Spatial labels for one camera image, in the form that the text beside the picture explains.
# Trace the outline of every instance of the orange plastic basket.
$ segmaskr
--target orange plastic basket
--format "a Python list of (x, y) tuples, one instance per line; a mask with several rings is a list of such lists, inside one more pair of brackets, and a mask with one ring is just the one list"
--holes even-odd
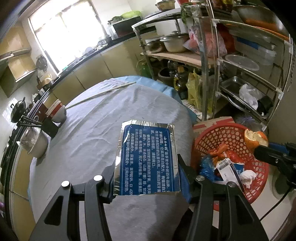
[[(253, 170), (257, 178), (252, 182), (251, 188), (245, 190), (244, 195), (249, 203), (254, 202), (261, 194), (268, 177), (269, 165), (257, 160), (249, 151), (244, 142), (245, 126), (227, 123), (213, 125), (200, 134), (195, 140), (195, 147), (199, 150), (201, 157), (208, 150), (217, 148), (221, 143), (229, 145), (229, 150), (236, 152), (244, 161), (245, 170)], [(214, 204), (214, 210), (219, 211), (219, 205)]]

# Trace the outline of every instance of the black cable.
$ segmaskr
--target black cable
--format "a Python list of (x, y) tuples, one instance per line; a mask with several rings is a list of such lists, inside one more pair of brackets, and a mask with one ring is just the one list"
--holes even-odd
[(282, 198), (266, 214), (264, 214), (262, 218), (260, 218), (260, 221), (262, 221), (262, 219), (264, 219), (273, 209), (275, 209), (285, 199), (285, 197), (291, 190), (292, 187), (289, 187), (286, 193), (282, 196)]

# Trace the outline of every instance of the black countertop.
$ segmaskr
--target black countertop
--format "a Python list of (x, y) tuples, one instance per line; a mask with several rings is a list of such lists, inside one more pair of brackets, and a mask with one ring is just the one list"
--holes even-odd
[[(155, 26), (151, 26), (148, 28), (145, 28), (143, 30), (140, 31), (140, 34), (145, 34), (148, 32), (152, 32), (152, 31), (156, 31)], [(31, 109), (31, 111), (28, 113), (27, 117), (29, 118), (33, 118), (34, 115), (36, 114), (37, 110), (39, 109), (39, 107), (41, 106), (41, 104), (46, 100), (46, 98), (48, 97), (48, 95), (50, 94), (50, 90), (53, 89), (57, 84), (60, 83), (60, 81), (63, 80), (63, 78), (65, 78), (68, 74), (70, 74), (74, 69), (76, 69), (78, 66), (80, 66), (81, 64), (83, 64), (85, 61), (89, 60), (90, 58), (92, 58), (93, 56), (107, 50), (108, 48), (111, 48), (112, 46), (119, 44), (125, 40), (128, 40), (130, 38), (136, 37), (135, 33), (130, 33), (126, 36), (120, 37), (118, 39), (112, 40), (108, 46), (97, 50), (95, 52), (93, 52), (92, 54), (90, 54), (89, 56), (87, 56), (86, 58), (80, 60), (79, 62), (77, 62), (74, 66), (70, 67), (69, 69), (64, 70), (63, 72), (61, 72), (61, 74), (59, 74), (59, 76), (57, 76), (54, 79), (54, 83), (53, 85), (44, 93), (44, 95), (41, 97), (40, 100), (37, 101), (37, 103), (33, 106), (33, 108)], [(14, 159), (17, 153), (17, 150), (19, 148), (17, 141), (20, 140), (22, 134), (24, 133), (26, 127), (24, 126), (19, 126), (12, 134), (12, 136), (10, 137), (9, 140), (9, 147), (6, 150), (6, 153), (4, 153), (3, 158), (2, 158), (2, 171), (1, 171), (1, 177), (0, 177), (0, 181), (4, 186), (4, 202), (5, 202), (5, 219), (7, 221), (7, 224), (11, 227), (11, 220), (10, 220), (10, 212), (9, 212), (9, 183), (10, 183), (10, 176), (11, 176), (11, 172), (12, 172), (12, 167), (13, 167), (13, 163), (14, 163)]]

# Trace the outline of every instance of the aluminum foil packet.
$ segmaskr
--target aluminum foil packet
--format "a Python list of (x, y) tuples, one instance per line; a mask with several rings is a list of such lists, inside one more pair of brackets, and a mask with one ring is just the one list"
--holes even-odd
[(114, 195), (180, 192), (174, 125), (122, 123), (114, 170)]

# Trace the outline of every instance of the green bowl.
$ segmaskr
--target green bowl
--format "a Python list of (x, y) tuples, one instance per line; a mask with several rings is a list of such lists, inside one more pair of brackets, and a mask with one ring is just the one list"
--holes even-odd
[(141, 16), (141, 12), (140, 11), (131, 11), (131, 12), (126, 12), (124, 14), (122, 14), (121, 16), (123, 18), (133, 18), (133, 17), (137, 17), (137, 16)]

